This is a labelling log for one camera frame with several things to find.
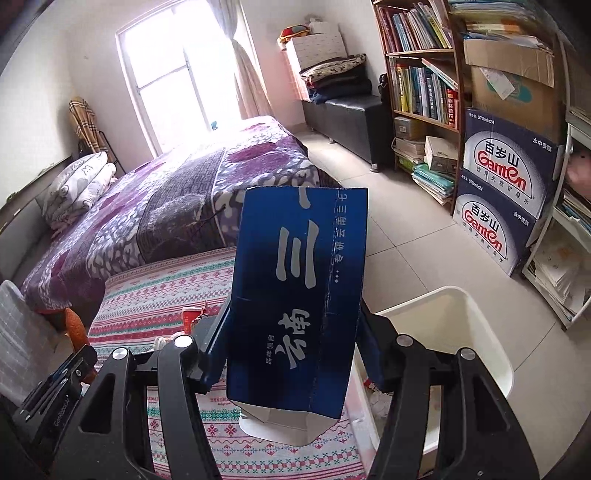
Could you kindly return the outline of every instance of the wooden bookshelf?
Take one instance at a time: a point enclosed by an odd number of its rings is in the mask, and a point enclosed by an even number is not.
[[[457,185],[460,179],[460,166],[462,164],[462,159],[464,156],[464,138],[465,138],[465,99],[464,99],[464,81],[463,81],[463,72],[464,72],[464,49],[463,49],[463,39],[461,34],[459,33],[458,25],[455,23],[454,18],[450,15],[450,8],[447,0],[434,0],[438,2],[440,5],[444,7],[445,13],[447,15],[447,22],[449,23],[450,31],[452,34],[452,47],[451,48],[435,48],[430,50],[413,50],[413,51],[396,51],[391,52],[388,48],[387,39],[385,38],[386,33],[382,29],[382,24],[380,22],[379,11],[378,8],[380,7],[394,7],[399,9],[401,12],[408,11],[413,7],[414,4],[421,1],[424,5],[430,5],[429,0],[371,0],[372,5],[374,8],[374,16],[376,19],[376,24],[378,27],[378,31],[380,33],[380,40],[382,44],[382,51],[384,53],[384,62],[386,67],[386,72],[388,72],[388,83],[389,83],[389,90],[390,90],[390,102],[392,106],[392,117],[395,116],[407,116],[409,118],[415,118],[417,120],[421,120],[425,123],[433,125],[434,129],[437,132],[438,136],[445,137],[450,141],[457,142],[457,150],[458,150],[458,168],[456,173],[456,185],[454,188],[452,202],[451,202],[451,214],[453,215],[453,210],[456,204],[456,197],[457,197]],[[453,63],[455,66],[456,71],[456,78],[458,84],[458,108],[456,112],[457,117],[457,128],[452,125],[445,125],[435,120],[433,118],[426,117],[424,115],[417,115],[415,113],[409,112],[402,112],[396,109],[396,103],[394,95],[398,94],[399,87],[396,82],[394,83],[394,79],[391,75],[391,68],[390,62],[394,60],[396,64],[398,64],[398,59],[400,62],[408,65],[408,61],[420,61],[422,58],[434,59],[443,59],[443,58],[453,58]]]

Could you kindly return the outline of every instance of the purple bedspread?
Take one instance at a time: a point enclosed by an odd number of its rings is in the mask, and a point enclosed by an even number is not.
[[[247,188],[318,184],[319,171],[274,118],[244,121],[123,176],[52,243],[21,290],[36,311],[100,301],[114,274],[236,245]]]

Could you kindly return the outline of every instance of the window pane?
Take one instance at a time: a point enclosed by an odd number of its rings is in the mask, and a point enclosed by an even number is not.
[[[232,44],[224,35],[206,0],[183,2],[176,20],[195,83],[210,123],[225,128],[240,120]]]
[[[142,89],[141,96],[162,152],[209,131],[188,70],[171,73]]]
[[[177,30],[168,9],[125,32],[124,48],[139,87],[185,64]]]

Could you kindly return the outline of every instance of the green logo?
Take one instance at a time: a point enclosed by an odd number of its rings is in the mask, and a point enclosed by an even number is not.
[[[513,93],[510,94],[507,98],[513,98],[513,100],[517,100],[518,102],[521,102],[521,103],[530,103],[532,100],[531,91],[529,88],[527,88],[525,85],[523,85],[523,83],[521,81],[521,77],[518,75],[512,75],[510,73],[505,73],[505,75],[507,76],[507,78],[511,82],[511,85],[513,85],[513,87],[515,87],[515,90],[513,91]],[[491,92],[495,92],[495,89],[492,87],[492,85],[489,81],[487,81],[486,84],[488,85],[488,89]]]

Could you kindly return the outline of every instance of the window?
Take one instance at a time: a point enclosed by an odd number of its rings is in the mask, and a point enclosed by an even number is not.
[[[156,153],[240,119],[232,45],[206,0],[160,10],[119,40],[138,117]]]

